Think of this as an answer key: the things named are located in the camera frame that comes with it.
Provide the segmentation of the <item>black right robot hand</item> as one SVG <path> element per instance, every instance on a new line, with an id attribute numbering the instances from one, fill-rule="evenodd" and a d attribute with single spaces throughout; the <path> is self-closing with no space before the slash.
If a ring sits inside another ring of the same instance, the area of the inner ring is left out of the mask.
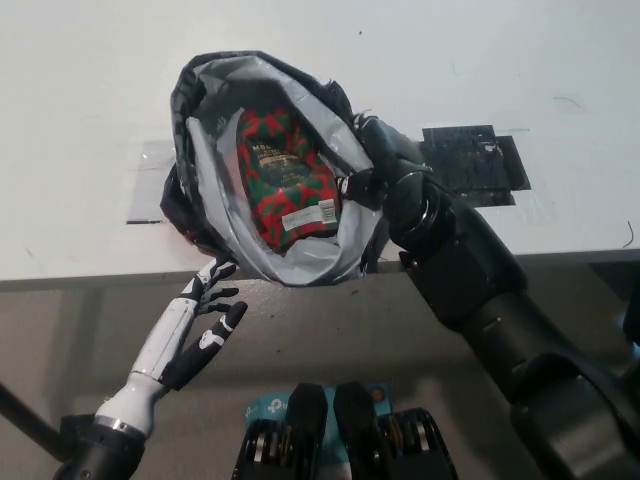
<path id="1" fill-rule="evenodd" d="M 424 161 L 416 142 L 377 116 L 358 114 L 354 127 L 373 166 L 338 177 L 336 185 L 344 200 L 379 210 L 387 191 L 404 174 L 424 170 Z"/>

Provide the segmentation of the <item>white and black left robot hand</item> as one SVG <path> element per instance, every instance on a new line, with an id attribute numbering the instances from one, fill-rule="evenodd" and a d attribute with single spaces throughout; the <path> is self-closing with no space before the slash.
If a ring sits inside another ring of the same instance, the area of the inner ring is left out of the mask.
<path id="1" fill-rule="evenodd" d="M 247 304 L 222 301 L 236 288 L 217 283 L 231 276 L 236 265 L 228 254 L 206 264 L 166 307 L 141 348 L 125 385 L 96 412 L 95 422 L 148 439 L 154 428 L 155 404 L 170 390 L 180 390 L 202 371 L 238 326 Z M 212 312 L 222 316 L 186 347 L 194 320 Z"/>

